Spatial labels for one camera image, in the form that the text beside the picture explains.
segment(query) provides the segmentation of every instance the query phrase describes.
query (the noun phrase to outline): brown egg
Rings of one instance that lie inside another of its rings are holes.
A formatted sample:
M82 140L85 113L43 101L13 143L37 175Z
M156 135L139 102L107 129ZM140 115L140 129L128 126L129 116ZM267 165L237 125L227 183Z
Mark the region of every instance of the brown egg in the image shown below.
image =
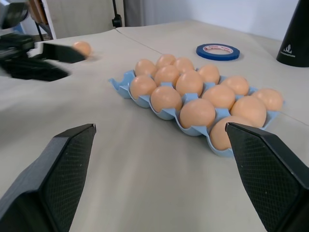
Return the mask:
M163 54L156 62L157 69L160 69L167 65L173 65L176 58L171 54Z
M258 98L245 96L232 107L232 116L240 116L251 121L254 127L263 127L266 120L266 107Z
M156 72L154 82L157 86L159 86L161 82L172 82L175 87L179 75L179 71L174 65L167 65Z
M174 65L180 73L184 73L188 70L194 70L194 65L187 57L180 57L175 60Z
M267 110L279 111L283 106L283 97L281 93L271 88L262 88L251 96L262 100Z
M221 85L229 86L237 95L247 95L249 92L248 81L242 76L228 77Z
M86 58L91 54L91 46L85 41L75 42L73 48L83 54Z
M210 139L214 148L221 151L231 148L231 142L225 132L227 122L235 122L252 127L252 123L249 120L238 116L225 117L217 122L211 129Z
M180 111L179 121L183 128L191 126L209 127L216 117L216 111L210 101L195 99L185 104Z
M141 95L151 95L155 89L155 81L147 75L135 77L130 85L130 93L135 100Z
M203 82L219 83L220 74L217 66L213 64L206 64L197 71L203 78Z
M141 59L135 65L135 75L151 75L155 76L156 66L148 59Z
M203 81L196 71L189 70L183 73L177 83L176 90L181 96L185 93L197 93L198 96L201 96L203 91Z
M206 90L202 98L209 100L216 108L231 109L235 102L234 91L222 85L216 85Z
M182 98L179 93L170 86L160 86L156 88L150 97L153 109L160 113L162 109L182 108Z

